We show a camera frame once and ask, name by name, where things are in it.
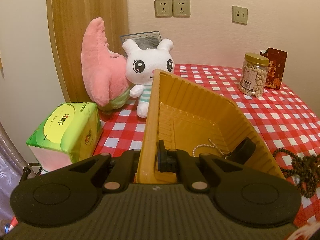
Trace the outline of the yellow plastic tray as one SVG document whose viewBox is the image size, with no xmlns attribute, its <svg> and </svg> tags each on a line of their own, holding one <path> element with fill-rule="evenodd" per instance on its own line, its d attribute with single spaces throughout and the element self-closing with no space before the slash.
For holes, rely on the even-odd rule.
<svg viewBox="0 0 320 240">
<path fill-rule="evenodd" d="M 201 85 L 162 70 L 156 70 L 136 181 L 142 184 L 175 183 L 176 175 L 158 170 L 158 141 L 165 148 L 198 156 L 232 152 L 246 137 L 256 149 L 245 164 L 250 168 L 284 178 L 262 137 L 236 103 Z"/>
</svg>

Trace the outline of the double wall socket left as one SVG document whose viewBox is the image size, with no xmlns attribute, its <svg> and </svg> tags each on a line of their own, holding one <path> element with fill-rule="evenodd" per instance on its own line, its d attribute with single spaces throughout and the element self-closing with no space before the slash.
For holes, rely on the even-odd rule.
<svg viewBox="0 0 320 240">
<path fill-rule="evenodd" d="M 172 0 L 154 1 L 155 17 L 172 17 Z"/>
</svg>

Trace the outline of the white bunny plush toy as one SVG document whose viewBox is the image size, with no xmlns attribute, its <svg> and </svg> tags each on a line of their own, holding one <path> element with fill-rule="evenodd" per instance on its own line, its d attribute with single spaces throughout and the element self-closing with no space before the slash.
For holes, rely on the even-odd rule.
<svg viewBox="0 0 320 240">
<path fill-rule="evenodd" d="M 130 96 L 138 99 L 137 115 L 140 118 L 146 118 L 148 114 L 155 70 L 174 71 L 175 64 L 170 55 L 173 47 L 173 42 L 167 38 L 161 40 L 155 49 L 140 49 L 132 39 L 123 43 L 127 54 L 126 78 L 133 84 Z"/>
</svg>

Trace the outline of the red gift box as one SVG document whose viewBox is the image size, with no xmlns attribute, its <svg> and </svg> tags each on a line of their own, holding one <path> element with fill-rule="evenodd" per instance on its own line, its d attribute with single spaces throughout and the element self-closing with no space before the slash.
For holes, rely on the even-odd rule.
<svg viewBox="0 0 320 240">
<path fill-rule="evenodd" d="M 287 52 L 274 48 L 267 48 L 265 50 L 261 50 L 260 55 L 269 59 L 265 87 L 280 90 L 287 59 Z"/>
</svg>

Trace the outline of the single wall outlet plate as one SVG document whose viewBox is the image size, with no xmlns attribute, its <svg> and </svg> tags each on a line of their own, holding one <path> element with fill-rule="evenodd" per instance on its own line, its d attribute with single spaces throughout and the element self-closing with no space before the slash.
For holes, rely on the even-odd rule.
<svg viewBox="0 0 320 240">
<path fill-rule="evenodd" d="M 242 25 L 247 25 L 248 9 L 243 7 L 232 6 L 232 22 Z"/>
</svg>

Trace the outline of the green tissue pack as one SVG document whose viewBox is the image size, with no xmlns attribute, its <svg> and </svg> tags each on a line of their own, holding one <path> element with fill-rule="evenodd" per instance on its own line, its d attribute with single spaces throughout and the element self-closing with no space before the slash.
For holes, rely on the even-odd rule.
<svg viewBox="0 0 320 240">
<path fill-rule="evenodd" d="M 90 158 L 102 134 L 93 102 L 62 103 L 26 140 L 46 172 Z"/>
</svg>

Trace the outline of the pink star plush toy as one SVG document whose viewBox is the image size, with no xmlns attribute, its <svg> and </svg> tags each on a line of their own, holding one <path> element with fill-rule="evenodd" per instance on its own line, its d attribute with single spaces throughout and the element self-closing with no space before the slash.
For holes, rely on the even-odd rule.
<svg viewBox="0 0 320 240">
<path fill-rule="evenodd" d="M 82 79 L 89 98 L 103 111 L 121 108 L 130 97 L 126 57 L 111 51 L 105 24 L 98 17 L 89 23 L 81 46 Z"/>
</svg>

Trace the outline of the red checkered tablecloth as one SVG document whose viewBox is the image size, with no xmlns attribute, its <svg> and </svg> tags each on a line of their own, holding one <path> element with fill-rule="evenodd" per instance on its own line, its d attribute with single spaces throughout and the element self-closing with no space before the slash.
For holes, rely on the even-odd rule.
<svg viewBox="0 0 320 240">
<path fill-rule="evenodd" d="M 261 98 L 242 94 L 236 68 L 177 65 L 173 73 L 236 103 L 272 152 L 319 153 L 319 119 L 287 87 Z M 105 192 L 111 158 L 131 146 L 111 133 L 114 150 L 25 179 L 10 204 L 18 220 L 5 239 L 284 239 L 296 229 L 302 197 L 293 181 L 200 150 L 210 188 L 178 181 Z"/>
</svg>

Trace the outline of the double wall socket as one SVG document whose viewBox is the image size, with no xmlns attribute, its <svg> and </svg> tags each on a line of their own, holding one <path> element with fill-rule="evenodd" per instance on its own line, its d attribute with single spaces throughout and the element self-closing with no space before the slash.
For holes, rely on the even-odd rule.
<svg viewBox="0 0 320 240">
<path fill-rule="evenodd" d="M 174 17 L 190 17 L 190 1 L 172 0 L 172 15 Z"/>
<path fill-rule="evenodd" d="M 155 17 L 172 17 L 172 0 L 154 1 Z"/>
</svg>

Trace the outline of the double wall socket right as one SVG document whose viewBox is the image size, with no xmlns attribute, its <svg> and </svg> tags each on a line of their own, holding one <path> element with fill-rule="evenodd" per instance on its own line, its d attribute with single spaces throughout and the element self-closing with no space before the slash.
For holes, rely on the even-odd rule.
<svg viewBox="0 0 320 240">
<path fill-rule="evenodd" d="M 172 0 L 172 15 L 174 17 L 190 17 L 190 1 Z"/>
</svg>

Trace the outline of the jar of nuts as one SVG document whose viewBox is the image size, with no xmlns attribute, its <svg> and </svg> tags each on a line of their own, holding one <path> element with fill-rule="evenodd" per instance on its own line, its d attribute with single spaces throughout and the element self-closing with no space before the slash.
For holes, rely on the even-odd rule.
<svg viewBox="0 0 320 240">
<path fill-rule="evenodd" d="M 261 97 L 268 75 L 269 59 L 255 53 L 246 53 L 239 82 L 240 91 L 247 96 Z"/>
</svg>

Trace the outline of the framed picture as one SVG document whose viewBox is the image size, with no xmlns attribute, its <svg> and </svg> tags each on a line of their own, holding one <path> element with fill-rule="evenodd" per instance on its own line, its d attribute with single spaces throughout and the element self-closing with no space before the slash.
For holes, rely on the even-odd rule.
<svg viewBox="0 0 320 240">
<path fill-rule="evenodd" d="M 156 49 L 162 40 L 159 31 L 121 35 L 120 39 L 122 43 L 128 39 L 132 39 L 136 42 L 140 49 Z"/>
</svg>

